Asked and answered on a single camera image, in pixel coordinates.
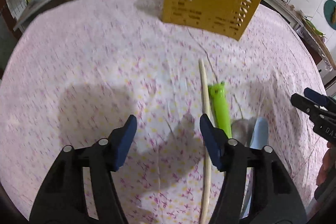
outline floral tablecloth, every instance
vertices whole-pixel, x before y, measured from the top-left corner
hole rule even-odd
[[[128,221],[197,223],[204,157],[199,58],[210,83],[226,83],[233,121],[268,119],[269,144],[304,204],[310,201],[325,141],[290,96],[305,87],[325,90],[298,36],[262,5],[238,42],[161,22],[162,3],[76,0],[38,16],[22,36],[0,86],[0,181],[27,218],[64,145],[92,145],[134,114],[134,143],[113,173]],[[208,219],[222,182],[212,167]]]

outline round green plate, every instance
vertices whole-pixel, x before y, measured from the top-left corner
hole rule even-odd
[[[330,27],[336,30],[336,23],[332,23],[333,13],[335,11],[336,2],[333,0],[327,0],[323,7],[323,12],[325,19],[327,20]]]

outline green frog-shaped handle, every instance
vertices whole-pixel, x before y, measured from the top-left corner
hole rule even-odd
[[[209,94],[215,108],[218,127],[224,130],[227,137],[232,138],[229,105],[225,99],[224,82],[209,85]]]

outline tablecloth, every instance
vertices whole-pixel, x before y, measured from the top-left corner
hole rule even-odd
[[[64,145],[92,145],[130,114],[138,130],[113,180],[130,223],[197,223],[204,147],[199,58],[224,81],[231,119],[265,117],[306,205],[326,142],[290,96],[325,94],[290,26],[259,5],[240,41],[160,21],[163,0],[76,0],[39,15],[0,86],[0,181],[25,217]],[[96,216],[85,175],[87,205]],[[223,174],[212,167],[208,219]]]

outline silver screw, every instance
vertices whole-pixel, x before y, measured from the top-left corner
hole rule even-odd
[[[109,143],[108,139],[100,139],[98,142],[100,145],[107,145]]]
[[[268,145],[266,145],[266,146],[264,147],[264,150],[265,150],[267,153],[272,153],[272,152],[273,152],[273,148],[270,147],[270,146],[268,146]]]
[[[63,147],[63,151],[64,152],[70,152],[72,150],[72,146],[71,145],[66,145],[65,147]]]
[[[236,146],[238,144],[236,139],[229,139],[227,143],[231,146]]]

